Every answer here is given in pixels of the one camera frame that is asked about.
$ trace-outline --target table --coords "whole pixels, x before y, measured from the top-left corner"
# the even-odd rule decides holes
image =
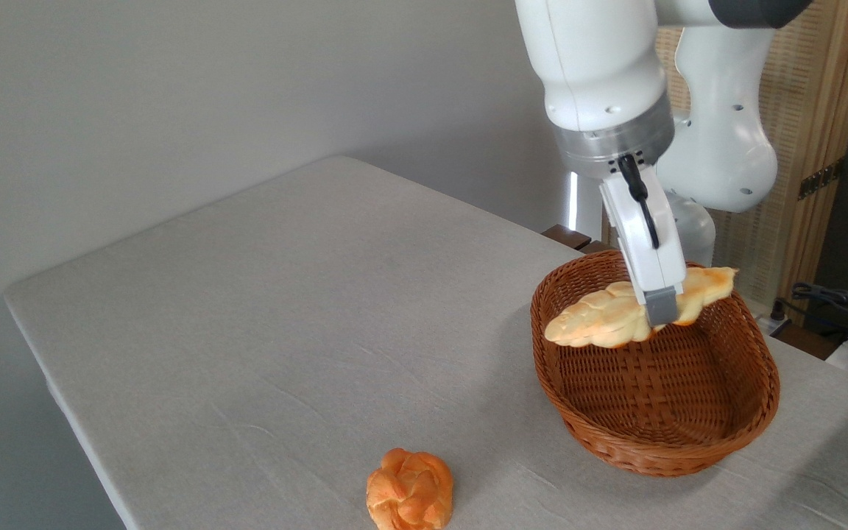
[[[571,439],[529,300],[577,255],[328,158],[6,300],[131,529],[370,529],[397,446],[450,465],[451,529],[848,527],[848,372],[777,340],[774,422],[709,470],[637,476]]]

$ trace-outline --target braided bread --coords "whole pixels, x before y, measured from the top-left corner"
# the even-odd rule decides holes
[[[430,453],[391,449],[368,476],[368,515],[379,530],[438,530],[451,520],[453,476]]]
[[[706,305],[726,298],[734,289],[736,269],[692,267],[676,296],[679,319],[674,325],[692,325]],[[650,328],[646,309],[637,302],[630,282],[614,282],[606,289],[583,296],[548,323],[545,338],[556,345],[587,345],[619,348],[627,342],[642,342],[663,325]]]

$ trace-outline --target brown wicker basket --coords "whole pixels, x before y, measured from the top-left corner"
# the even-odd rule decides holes
[[[617,251],[546,276],[531,305],[539,382],[571,435],[599,459],[647,476],[696,473],[771,422],[777,366],[737,293],[703,309],[694,325],[667,325],[646,342],[606,349],[545,340],[562,309],[627,279]]]

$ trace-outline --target bread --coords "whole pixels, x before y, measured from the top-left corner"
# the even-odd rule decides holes
[[[430,453],[391,449],[368,476],[368,515],[379,530],[437,530],[453,512],[453,476]]]
[[[734,289],[736,269],[687,269],[683,293],[676,296],[679,318],[674,325],[692,325],[706,305],[726,298]],[[556,345],[618,348],[647,340],[662,325],[650,328],[646,308],[637,302],[630,282],[615,282],[585,295],[548,323],[545,338]]]

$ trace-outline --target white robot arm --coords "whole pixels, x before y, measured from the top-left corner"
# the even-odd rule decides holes
[[[515,0],[562,161],[599,181],[651,325],[676,319],[686,274],[664,190],[744,211],[774,183],[777,159],[757,114],[757,84],[773,28],[809,3]],[[679,125],[655,50],[660,24],[687,27],[676,64],[693,109]],[[737,29],[752,27],[761,29]]]

